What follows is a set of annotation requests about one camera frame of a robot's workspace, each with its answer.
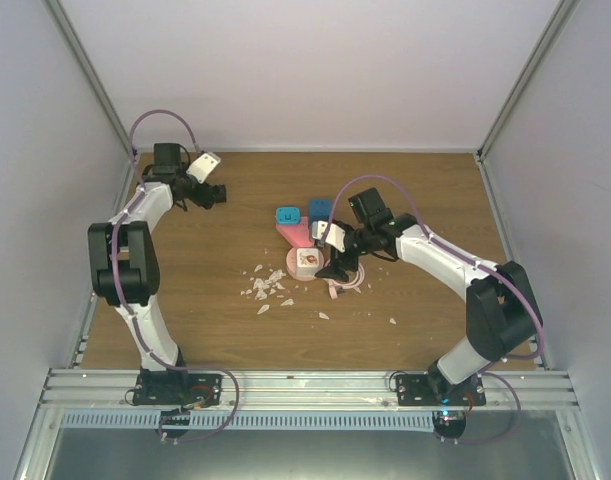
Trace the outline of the pink power strip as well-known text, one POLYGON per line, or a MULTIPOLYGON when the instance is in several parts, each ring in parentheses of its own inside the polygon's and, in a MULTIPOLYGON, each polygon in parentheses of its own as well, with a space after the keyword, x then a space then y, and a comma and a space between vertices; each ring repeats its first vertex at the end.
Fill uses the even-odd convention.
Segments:
MULTIPOLYGON (((288 242, 290 245, 290 250, 286 255, 286 267, 289 275, 297 281, 313 281, 316 280, 316 277, 311 279, 299 279, 295 274, 295 260, 296 260, 296 250, 298 248, 317 248, 314 245, 312 238, 310 237, 310 230, 308 224, 308 217, 303 216, 300 220, 300 223, 293 226, 279 226, 276 225, 276 230, 278 233, 288 242)), ((321 252, 321 260, 322 260, 322 268, 324 266, 324 255, 321 252)))

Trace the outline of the light blue plug adapter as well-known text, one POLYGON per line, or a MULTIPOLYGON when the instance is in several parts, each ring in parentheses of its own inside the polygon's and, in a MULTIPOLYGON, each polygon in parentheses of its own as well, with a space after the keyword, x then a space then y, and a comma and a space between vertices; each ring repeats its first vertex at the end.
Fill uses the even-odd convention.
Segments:
POLYGON ((280 206, 275 212, 275 221, 279 226, 293 226, 300 223, 301 212, 296 206, 280 206))

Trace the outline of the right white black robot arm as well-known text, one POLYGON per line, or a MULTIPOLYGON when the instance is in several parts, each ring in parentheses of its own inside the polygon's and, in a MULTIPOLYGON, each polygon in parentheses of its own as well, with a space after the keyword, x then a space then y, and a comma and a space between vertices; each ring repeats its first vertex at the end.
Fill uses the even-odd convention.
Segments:
POLYGON ((542 338, 543 321, 521 265, 481 259, 444 240, 420 218, 394 215, 375 188, 352 196, 349 204, 357 227, 333 218, 310 226, 313 239, 330 248, 329 263, 318 277, 347 282, 360 257, 371 255, 420 268, 465 303, 464 337, 427 370, 428 393, 436 403, 453 403, 472 376, 514 357, 530 338, 542 338))

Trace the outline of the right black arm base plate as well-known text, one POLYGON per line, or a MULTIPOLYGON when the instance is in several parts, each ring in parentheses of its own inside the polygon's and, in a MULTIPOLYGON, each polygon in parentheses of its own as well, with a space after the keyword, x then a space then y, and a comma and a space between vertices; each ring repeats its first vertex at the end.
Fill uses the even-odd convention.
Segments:
POLYGON ((436 391, 427 373, 394 371, 388 388, 404 407, 478 407, 485 406, 486 396, 480 379, 467 379, 459 385, 446 384, 436 391))

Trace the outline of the white tiger cube adapter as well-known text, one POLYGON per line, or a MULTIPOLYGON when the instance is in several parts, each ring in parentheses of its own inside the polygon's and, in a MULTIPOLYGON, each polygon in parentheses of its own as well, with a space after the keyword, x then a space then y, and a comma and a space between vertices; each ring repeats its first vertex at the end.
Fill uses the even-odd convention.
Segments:
POLYGON ((295 274, 299 279, 314 278, 322 268, 321 252, 317 248, 296 250, 295 274))

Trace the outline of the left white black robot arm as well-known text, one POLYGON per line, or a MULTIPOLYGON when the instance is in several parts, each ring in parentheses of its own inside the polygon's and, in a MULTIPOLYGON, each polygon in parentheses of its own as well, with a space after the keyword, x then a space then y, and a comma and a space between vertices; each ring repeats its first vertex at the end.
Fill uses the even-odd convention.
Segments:
POLYGON ((161 272, 152 232, 175 207, 185 210, 191 202, 209 210, 226 202, 226 187, 208 182, 220 164, 212 152, 191 155, 179 144, 156 144, 153 163, 136 171, 132 198, 114 217, 92 224, 87 232, 93 291, 127 324, 141 368, 165 371, 156 391, 170 404, 188 398, 191 380, 180 372, 186 369, 181 349, 168 331, 157 298, 161 272))

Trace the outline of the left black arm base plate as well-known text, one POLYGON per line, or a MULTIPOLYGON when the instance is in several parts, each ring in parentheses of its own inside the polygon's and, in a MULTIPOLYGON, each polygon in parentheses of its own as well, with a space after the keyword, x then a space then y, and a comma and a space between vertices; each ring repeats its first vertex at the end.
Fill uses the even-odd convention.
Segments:
POLYGON ((222 375, 213 373, 142 369, 125 400, 133 406, 210 407, 220 402, 222 380, 222 375))

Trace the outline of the aluminium front rail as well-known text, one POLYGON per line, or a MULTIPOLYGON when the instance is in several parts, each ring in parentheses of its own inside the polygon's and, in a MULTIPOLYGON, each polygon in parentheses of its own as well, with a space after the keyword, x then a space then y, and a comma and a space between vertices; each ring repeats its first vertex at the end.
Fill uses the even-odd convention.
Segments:
MULTIPOLYGON (((45 408, 125 408, 125 392, 136 384, 136 370, 52 369, 39 405, 45 408)), ((397 411, 397 396, 384 371, 253 371, 234 373, 243 411, 397 411)), ((561 371, 501 371, 485 376, 489 411, 515 407, 508 381, 525 411, 578 411, 569 376, 561 371)))

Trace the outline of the dark blue cube socket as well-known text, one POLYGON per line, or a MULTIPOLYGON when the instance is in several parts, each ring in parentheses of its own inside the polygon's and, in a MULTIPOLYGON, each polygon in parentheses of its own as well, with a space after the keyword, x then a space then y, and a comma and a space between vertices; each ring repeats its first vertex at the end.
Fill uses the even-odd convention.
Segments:
POLYGON ((311 199, 308 203, 308 224, 314 222, 327 221, 329 219, 333 202, 329 199, 316 198, 311 199))

